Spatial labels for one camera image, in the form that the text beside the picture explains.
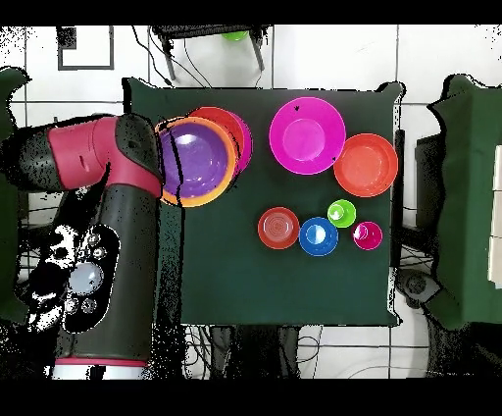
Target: green object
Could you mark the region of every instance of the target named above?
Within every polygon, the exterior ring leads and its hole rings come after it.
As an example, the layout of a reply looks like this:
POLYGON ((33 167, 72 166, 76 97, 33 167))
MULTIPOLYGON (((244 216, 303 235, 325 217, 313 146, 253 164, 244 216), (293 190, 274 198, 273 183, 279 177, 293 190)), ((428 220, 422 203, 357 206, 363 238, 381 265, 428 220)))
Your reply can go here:
MULTIPOLYGON (((28 82, 17 68, 0 69, 0 140, 5 140, 16 129, 9 110, 12 94, 28 82)), ((0 174, 0 319, 22 323, 27 306, 14 295, 18 257, 18 190, 0 174)))
POLYGON ((437 225, 437 278, 443 290, 427 303, 447 329, 502 323, 502 290, 488 281, 495 147, 502 143, 502 90, 466 76, 445 82, 429 108, 445 133, 445 201, 437 225))
POLYGON ((231 33, 222 33, 222 36, 228 40, 242 40, 247 36, 247 31, 233 31, 231 33))
POLYGON ((390 191, 355 198, 338 185, 332 169, 311 176, 288 172, 270 149, 269 128, 284 103, 308 95, 336 107, 347 136, 371 131, 392 141, 392 109, 401 93, 398 82, 379 92, 356 92, 161 89, 129 78, 125 109, 154 126, 201 106, 217 106, 241 117, 253 136, 248 167, 218 199, 187 208, 184 223, 180 208, 161 204, 158 307, 175 317, 180 291, 183 324, 397 325, 387 309, 390 191), (362 219, 381 226, 378 249, 360 250, 348 230, 340 231, 332 255, 322 258, 309 256, 299 243, 270 250, 260 241, 257 225, 267 209, 287 207, 302 224, 324 216, 336 199, 352 199, 362 219))
POLYGON ((327 208, 327 218, 338 229, 346 229, 356 221, 356 207, 346 199, 338 199, 327 208))

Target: bowl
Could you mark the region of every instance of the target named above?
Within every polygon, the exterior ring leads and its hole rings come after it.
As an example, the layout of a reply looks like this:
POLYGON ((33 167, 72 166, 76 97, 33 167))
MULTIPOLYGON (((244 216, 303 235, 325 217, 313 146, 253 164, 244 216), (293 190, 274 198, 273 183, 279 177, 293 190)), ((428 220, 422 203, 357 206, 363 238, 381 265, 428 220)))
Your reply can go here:
POLYGON ((311 256, 326 256, 338 244, 338 230, 326 218, 314 217, 300 229, 300 246, 311 256))
POLYGON ((346 199, 338 199, 327 208, 327 218, 338 229, 346 229, 356 221, 356 207, 346 199))
POLYGON ((276 160, 298 175, 330 168, 345 142, 345 125, 338 111, 316 97, 284 104, 274 116, 269 141, 276 160))
POLYGON ((200 107, 190 113, 190 116, 211 120, 226 128, 232 135, 237 149, 237 165, 233 175, 236 176, 246 169, 251 158, 253 142, 249 128, 238 116, 218 107, 200 107))
POLYGON ((266 211, 258 222, 258 236, 269 248, 282 250, 298 239, 300 223, 294 213, 284 207, 266 211))
POLYGON ((361 133, 347 139, 333 169, 336 180, 347 192, 371 197, 390 188, 397 166, 396 151, 385 138, 361 133))
POLYGON ((227 40, 242 40, 244 37, 247 36, 247 30, 222 33, 222 36, 227 40))
POLYGON ((170 121, 162 130, 161 125, 156 130, 166 175, 164 202, 196 207, 220 196, 230 184, 236 164, 228 131, 199 117, 170 121))
POLYGON ((365 221, 354 227, 352 237, 359 248, 374 250, 381 244, 383 233, 378 224, 365 221))

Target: chair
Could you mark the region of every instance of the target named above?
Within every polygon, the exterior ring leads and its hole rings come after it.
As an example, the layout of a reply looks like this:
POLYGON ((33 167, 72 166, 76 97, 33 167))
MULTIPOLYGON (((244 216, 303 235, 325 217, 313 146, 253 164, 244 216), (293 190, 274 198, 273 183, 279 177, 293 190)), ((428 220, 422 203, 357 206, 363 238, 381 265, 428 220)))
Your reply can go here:
POLYGON ((210 34, 231 33, 234 31, 249 31, 249 38, 253 44, 256 60, 260 71, 265 69, 260 48, 263 43, 263 35, 271 25, 171 25, 171 26, 152 26, 153 33, 159 37, 162 50, 168 64, 168 71, 171 80, 176 79, 175 69, 173 67, 172 54, 174 39, 186 39, 189 37, 207 36, 210 34))

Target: floor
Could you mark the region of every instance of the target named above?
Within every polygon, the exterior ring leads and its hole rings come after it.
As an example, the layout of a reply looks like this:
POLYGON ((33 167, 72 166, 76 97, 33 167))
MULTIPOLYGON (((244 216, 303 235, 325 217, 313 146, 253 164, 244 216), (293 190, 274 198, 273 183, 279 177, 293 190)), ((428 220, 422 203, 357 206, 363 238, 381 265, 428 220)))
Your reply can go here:
MULTIPOLYGON (((85 69, 110 64, 109 28, 78 26, 77 47, 63 53, 63 64, 80 71, 58 71, 54 27, 14 27, 0 31, 0 67, 25 68, 32 78, 17 91, 11 110, 19 127, 51 123, 92 113, 123 112, 121 77, 143 78, 165 86, 166 62, 146 26, 114 26, 112 71, 85 69)), ((264 40, 265 70, 260 74, 251 42, 231 42, 220 35, 186 40, 191 61, 212 86, 373 90, 398 79, 406 85, 399 120, 406 131, 404 221, 414 225, 416 167, 420 137, 439 132, 426 104, 437 100, 445 78, 469 74, 487 85, 502 82, 499 26, 275 26, 264 40)), ((205 81, 191 66, 182 40, 175 41, 175 86, 205 81), (181 66, 194 74, 189 75, 181 66)), ((29 196, 31 224, 50 221, 59 195, 29 196)), ((36 262, 31 253, 31 266, 36 262)), ((427 366, 427 322, 422 311, 408 308, 396 294, 394 307, 403 323, 396 328, 305 327, 298 351, 304 378, 422 377, 427 366), (308 360, 317 351, 319 355, 308 360)), ((195 361, 190 348, 188 363, 195 361)), ((202 360, 189 367, 202 377, 202 360)))

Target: black chair leg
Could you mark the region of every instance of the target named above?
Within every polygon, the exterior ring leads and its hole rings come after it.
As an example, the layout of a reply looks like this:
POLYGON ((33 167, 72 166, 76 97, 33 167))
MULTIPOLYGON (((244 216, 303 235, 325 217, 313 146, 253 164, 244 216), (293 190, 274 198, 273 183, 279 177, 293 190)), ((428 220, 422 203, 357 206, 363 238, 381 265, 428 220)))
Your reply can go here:
POLYGON ((171 49, 173 49, 171 43, 168 39, 161 38, 162 50, 164 51, 164 56, 166 57, 166 64, 168 64, 168 71, 171 80, 176 79, 175 68, 173 67, 173 61, 171 60, 171 49))
POLYGON ((258 61, 258 67, 260 68, 260 71, 262 72, 265 69, 265 65, 263 64, 263 58, 262 58, 262 51, 260 50, 260 47, 262 46, 263 38, 261 35, 255 35, 252 33, 250 34, 251 38, 251 43, 253 44, 253 49, 255 51, 256 55, 256 60, 258 61))

